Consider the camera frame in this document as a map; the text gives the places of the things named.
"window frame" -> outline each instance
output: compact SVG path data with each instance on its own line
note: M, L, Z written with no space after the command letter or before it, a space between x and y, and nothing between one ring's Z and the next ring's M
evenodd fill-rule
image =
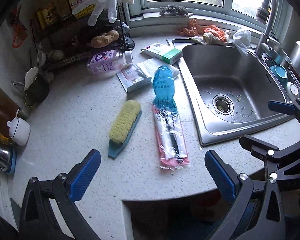
M135 0L134 5L128 5L126 12L128 12L128 19L133 19L135 17L142 18L143 14L146 13L158 13L160 12L160 7L166 6L168 4L176 4L185 6L188 12L199 16L214 17L222 20L229 20L231 22L241 24L257 31L264 32L266 25L258 22L254 17L251 17L242 12L232 9L233 0L223 0L223 4L212 5L200 2L191 1L179 1L179 0L158 0L158 1L148 1L148 0ZM282 28L282 22L284 21L284 14L287 6L289 5L285 0L277 0L277 8L284 9L280 13L276 13L274 28L275 32L279 33L280 28Z

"packaged utensil set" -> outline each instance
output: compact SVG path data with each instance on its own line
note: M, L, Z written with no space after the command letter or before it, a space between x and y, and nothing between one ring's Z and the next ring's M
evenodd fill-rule
M173 100L174 80L167 66L158 68L153 79L156 97L152 110L157 143L160 152L160 166L176 169L189 164L178 109Z

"scrub brush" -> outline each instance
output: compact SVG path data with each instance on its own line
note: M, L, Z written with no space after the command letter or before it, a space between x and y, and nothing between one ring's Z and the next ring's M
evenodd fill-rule
M141 104L138 101L125 102L109 132L109 157L116 158L127 145L141 113Z

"metal screw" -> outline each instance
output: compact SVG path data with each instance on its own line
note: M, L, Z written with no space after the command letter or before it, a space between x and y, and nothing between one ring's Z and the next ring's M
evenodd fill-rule
M66 177L67 177L67 174L66 173L60 173L58 175L62 180L64 180Z
M270 178L277 179L277 174L275 172L270 174Z
M31 183L35 183L35 182L37 181L37 178L36 178L36 177L32 177L31 179L29 179L29 181L30 181Z
M269 151L268 151L268 154L269 154L270 156L274 155L274 150L269 150Z
M248 175L247 175L247 174L244 174L244 173L241 173L241 174L239 175L239 178L242 179L242 180L246 180L246 179L248 179Z
M269 178L269 181L273 184L277 182L274 178Z

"green and white box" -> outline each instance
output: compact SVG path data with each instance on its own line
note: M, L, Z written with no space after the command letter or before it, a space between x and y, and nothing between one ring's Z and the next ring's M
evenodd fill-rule
M141 50L147 55L161 59L170 65L177 62L183 56L181 50L157 42Z

